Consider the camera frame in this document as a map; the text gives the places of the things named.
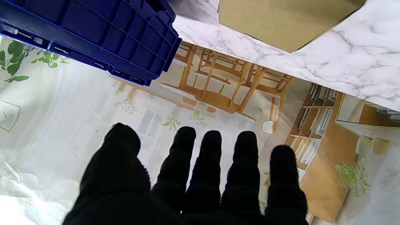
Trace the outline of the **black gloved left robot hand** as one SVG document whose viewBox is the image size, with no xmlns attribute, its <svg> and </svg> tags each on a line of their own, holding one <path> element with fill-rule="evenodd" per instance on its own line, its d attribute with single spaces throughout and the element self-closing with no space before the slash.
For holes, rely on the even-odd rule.
<svg viewBox="0 0 400 225">
<path fill-rule="evenodd" d="M 259 206 L 260 171 L 256 134 L 241 132 L 220 192 L 222 137 L 205 133 L 192 175 L 196 131 L 181 127 L 156 184 L 138 159 L 141 142 L 117 123 L 92 156 L 79 195 L 64 225 L 307 225 L 308 205 L 299 187 L 294 151 L 277 145 L 270 156 L 267 206 Z"/>
</svg>

